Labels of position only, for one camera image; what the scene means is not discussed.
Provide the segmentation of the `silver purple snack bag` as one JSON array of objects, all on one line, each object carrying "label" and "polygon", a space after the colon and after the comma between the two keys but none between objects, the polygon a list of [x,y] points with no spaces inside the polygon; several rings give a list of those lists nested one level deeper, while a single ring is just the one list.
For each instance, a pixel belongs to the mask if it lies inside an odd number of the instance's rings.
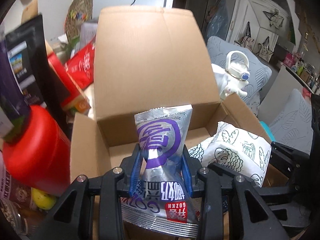
[{"label": "silver purple snack bag", "polygon": [[135,115],[144,172],[121,199],[123,219],[167,235],[196,238],[198,219],[182,178],[182,157],[193,108],[154,108]]}]

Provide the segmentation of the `white doodle print bag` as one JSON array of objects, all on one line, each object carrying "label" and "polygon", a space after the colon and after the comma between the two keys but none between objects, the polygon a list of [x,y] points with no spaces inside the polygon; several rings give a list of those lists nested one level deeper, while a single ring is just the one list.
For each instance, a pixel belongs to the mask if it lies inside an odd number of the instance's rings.
[{"label": "white doodle print bag", "polygon": [[264,138],[220,121],[217,132],[188,150],[203,167],[218,163],[251,178],[262,187],[271,155],[271,144]]}]

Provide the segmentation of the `teal bubble mat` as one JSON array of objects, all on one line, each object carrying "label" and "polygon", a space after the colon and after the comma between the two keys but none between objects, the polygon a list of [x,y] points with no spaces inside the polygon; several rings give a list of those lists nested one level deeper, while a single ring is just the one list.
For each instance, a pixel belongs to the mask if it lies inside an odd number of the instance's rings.
[{"label": "teal bubble mat", "polygon": [[266,123],[264,123],[263,121],[260,121],[261,126],[263,127],[264,131],[266,132],[266,134],[268,135],[268,137],[270,138],[271,141],[275,141],[274,135],[272,134],[270,128],[268,127],[268,125]]}]

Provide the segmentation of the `grey covered chair near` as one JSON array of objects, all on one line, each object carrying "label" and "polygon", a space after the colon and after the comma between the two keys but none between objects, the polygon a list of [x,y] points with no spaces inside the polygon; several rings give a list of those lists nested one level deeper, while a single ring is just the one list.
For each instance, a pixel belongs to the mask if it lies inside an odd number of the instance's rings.
[{"label": "grey covered chair near", "polygon": [[269,125],[276,142],[310,154],[313,129],[311,105],[293,89],[284,109]]}]

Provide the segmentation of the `red plastic canister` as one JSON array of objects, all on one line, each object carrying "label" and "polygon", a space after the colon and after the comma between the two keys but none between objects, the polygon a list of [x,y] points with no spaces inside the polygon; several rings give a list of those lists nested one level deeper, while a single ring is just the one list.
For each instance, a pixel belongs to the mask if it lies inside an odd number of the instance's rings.
[{"label": "red plastic canister", "polygon": [[31,106],[24,133],[3,144],[3,160],[20,183],[60,196],[70,185],[70,150],[70,140],[49,112]]}]

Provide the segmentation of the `green yellow fruit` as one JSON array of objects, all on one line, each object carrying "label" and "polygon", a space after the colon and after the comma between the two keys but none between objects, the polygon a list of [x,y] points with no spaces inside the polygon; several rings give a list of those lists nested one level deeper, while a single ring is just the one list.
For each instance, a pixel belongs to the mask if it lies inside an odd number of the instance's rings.
[{"label": "green yellow fruit", "polygon": [[50,210],[57,202],[57,198],[44,191],[32,188],[31,195],[34,203],[42,210]]}]

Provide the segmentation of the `white cartoon kettle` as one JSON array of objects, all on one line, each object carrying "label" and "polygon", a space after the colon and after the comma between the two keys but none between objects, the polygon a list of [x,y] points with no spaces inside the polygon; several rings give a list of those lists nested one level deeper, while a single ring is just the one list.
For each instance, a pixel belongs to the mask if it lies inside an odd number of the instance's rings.
[{"label": "white cartoon kettle", "polygon": [[238,50],[230,51],[226,56],[225,72],[227,84],[220,93],[220,98],[225,100],[231,94],[246,97],[247,92],[242,89],[249,84],[249,60],[247,56]]}]

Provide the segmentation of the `open cardboard box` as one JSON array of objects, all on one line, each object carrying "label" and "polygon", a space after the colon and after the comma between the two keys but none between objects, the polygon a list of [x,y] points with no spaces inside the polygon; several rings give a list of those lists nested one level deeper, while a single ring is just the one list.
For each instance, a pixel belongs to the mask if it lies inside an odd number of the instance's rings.
[{"label": "open cardboard box", "polygon": [[187,147],[213,136],[221,121],[267,137],[238,95],[220,99],[208,50],[189,10],[104,8],[95,44],[94,99],[94,119],[75,116],[71,180],[119,166],[138,142],[135,114],[153,108],[192,105]]}]

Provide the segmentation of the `black stand-up pouch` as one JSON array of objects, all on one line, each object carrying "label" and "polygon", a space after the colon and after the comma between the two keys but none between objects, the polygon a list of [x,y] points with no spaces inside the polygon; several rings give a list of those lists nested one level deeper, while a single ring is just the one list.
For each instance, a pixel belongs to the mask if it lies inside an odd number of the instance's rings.
[{"label": "black stand-up pouch", "polygon": [[68,132],[61,103],[70,93],[49,65],[42,15],[20,25],[5,39],[9,63],[26,103],[47,109],[60,128]]}]

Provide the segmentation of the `pink bottle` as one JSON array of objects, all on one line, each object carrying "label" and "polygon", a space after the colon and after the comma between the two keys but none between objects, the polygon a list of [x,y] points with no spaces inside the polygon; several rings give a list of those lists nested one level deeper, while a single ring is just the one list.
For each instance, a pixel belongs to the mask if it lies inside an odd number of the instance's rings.
[{"label": "pink bottle", "polygon": [[14,179],[7,171],[4,164],[3,154],[0,156],[0,180],[1,180],[1,199],[29,207],[31,202],[31,189]]}]

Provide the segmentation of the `dark purple label jar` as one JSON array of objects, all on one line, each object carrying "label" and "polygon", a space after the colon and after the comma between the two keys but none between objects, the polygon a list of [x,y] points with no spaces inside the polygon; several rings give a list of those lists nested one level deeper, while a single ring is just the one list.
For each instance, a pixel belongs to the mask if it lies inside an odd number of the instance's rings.
[{"label": "dark purple label jar", "polygon": [[1,26],[1,138],[13,142],[23,133],[30,115],[21,89],[12,71],[4,27]]}]

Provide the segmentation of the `woven round fan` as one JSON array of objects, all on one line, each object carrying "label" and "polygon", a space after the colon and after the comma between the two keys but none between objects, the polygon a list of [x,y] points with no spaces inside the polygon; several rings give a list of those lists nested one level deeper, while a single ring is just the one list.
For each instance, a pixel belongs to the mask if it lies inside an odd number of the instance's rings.
[{"label": "woven round fan", "polygon": [[92,19],[93,0],[72,0],[65,20],[65,34],[71,43],[80,35],[81,25]]}]

